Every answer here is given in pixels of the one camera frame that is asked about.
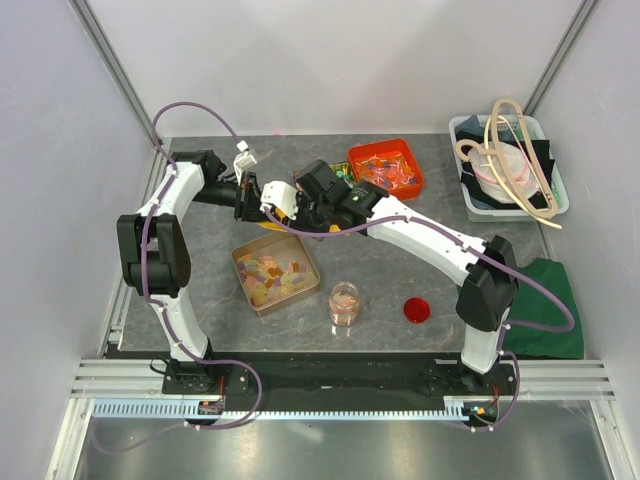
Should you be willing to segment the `clear glass jar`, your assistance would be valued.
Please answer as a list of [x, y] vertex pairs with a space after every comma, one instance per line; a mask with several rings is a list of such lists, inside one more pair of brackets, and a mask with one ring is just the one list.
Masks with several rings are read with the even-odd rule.
[[336, 338], [348, 338], [359, 316], [359, 290], [350, 282], [339, 282], [329, 295], [328, 305], [332, 335]]

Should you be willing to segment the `red jar lid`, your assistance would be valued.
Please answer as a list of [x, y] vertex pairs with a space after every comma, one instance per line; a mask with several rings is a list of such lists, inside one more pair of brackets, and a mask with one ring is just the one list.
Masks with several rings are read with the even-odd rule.
[[404, 303], [403, 314], [407, 321], [420, 324], [429, 319], [431, 308], [423, 298], [411, 297]]

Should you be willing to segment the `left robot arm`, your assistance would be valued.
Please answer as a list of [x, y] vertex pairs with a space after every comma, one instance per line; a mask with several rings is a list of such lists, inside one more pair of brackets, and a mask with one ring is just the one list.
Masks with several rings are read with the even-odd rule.
[[240, 153], [233, 172], [226, 174], [226, 165], [211, 150], [175, 153], [151, 198], [116, 222], [124, 282], [151, 306], [169, 342], [162, 375], [171, 392], [208, 393], [220, 381], [187, 291], [192, 263], [181, 221], [192, 202], [228, 207], [236, 220], [264, 220], [254, 164], [251, 153]]

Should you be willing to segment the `brown tin of popsicle candies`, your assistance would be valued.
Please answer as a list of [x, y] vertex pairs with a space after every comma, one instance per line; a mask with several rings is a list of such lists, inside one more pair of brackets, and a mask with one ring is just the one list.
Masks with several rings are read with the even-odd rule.
[[314, 295], [320, 274], [304, 243], [295, 235], [271, 232], [232, 251], [245, 297], [266, 316]]

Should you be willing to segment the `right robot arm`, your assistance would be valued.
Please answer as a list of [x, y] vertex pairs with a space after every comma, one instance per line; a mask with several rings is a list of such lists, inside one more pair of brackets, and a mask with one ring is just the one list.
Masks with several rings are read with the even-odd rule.
[[465, 323], [458, 381], [467, 392], [483, 392], [494, 381], [500, 328], [518, 290], [515, 276], [491, 264], [516, 267], [506, 239], [489, 241], [459, 233], [412, 210], [397, 197], [367, 181], [349, 186], [324, 161], [294, 174], [297, 213], [291, 225], [327, 233], [362, 227], [362, 235], [396, 246], [445, 274], [457, 287], [455, 306]]

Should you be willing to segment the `yellow plastic scoop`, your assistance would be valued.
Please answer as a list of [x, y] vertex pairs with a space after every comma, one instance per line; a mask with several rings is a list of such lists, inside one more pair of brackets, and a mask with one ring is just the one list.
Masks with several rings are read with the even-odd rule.
[[266, 215], [267, 219], [275, 226], [283, 229], [284, 231], [305, 238], [333, 238], [343, 235], [349, 235], [349, 232], [342, 231], [338, 228], [328, 228], [320, 231], [311, 231], [309, 229], [297, 229], [289, 225], [289, 219], [285, 218], [285, 221], [279, 220], [268, 207], [262, 207], [261, 211]]

